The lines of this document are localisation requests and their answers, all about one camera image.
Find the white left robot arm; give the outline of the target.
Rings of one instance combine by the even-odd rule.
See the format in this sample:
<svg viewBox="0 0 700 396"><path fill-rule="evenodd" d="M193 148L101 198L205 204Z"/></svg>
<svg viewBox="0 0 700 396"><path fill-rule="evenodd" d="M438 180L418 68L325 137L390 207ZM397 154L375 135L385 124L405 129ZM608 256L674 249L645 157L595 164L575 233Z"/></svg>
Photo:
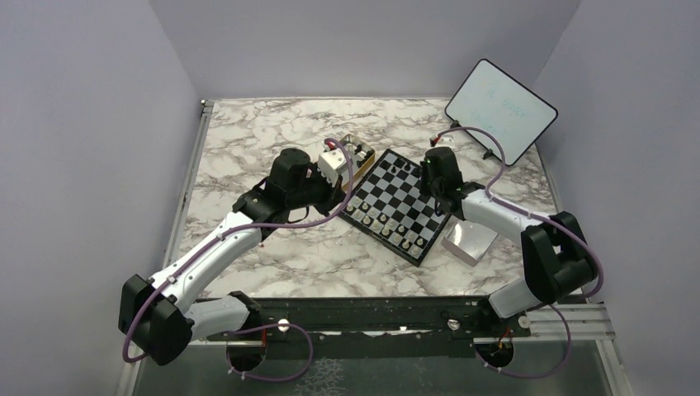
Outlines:
<svg viewBox="0 0 700 396"><path fill-rule="evenodd" d="M146 357L158 365L176 359L197 338L231 331L250 338L259 328L253 301L238 293L199 303L200 293L230 264L278 229L301 229L292 211L315 208L319 226L337 217L351 199L356 167L351 151L327 138L317 161L284 148L266 177L242 194L217 228L185 256L148 277L131 276L122 286L117 326L125 340L121 357Z"/></svg>

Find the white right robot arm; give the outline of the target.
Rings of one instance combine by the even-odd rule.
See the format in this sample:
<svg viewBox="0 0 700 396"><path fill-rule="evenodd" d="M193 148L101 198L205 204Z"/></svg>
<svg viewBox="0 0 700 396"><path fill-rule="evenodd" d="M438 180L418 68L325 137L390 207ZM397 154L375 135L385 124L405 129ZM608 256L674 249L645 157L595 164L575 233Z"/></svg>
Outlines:
<svg viewBox="0 0 700 396"><path fill-rule="evenodd" d="M422 195L434 198L438 212L485 226L522 250L523 277L479 302L476 324L484 334L495 336L514 315L554 304L600 279L598 261L571 213L531 212L492 195L478 182L463 181L448 147L425 153L420 180Z"/></svg>

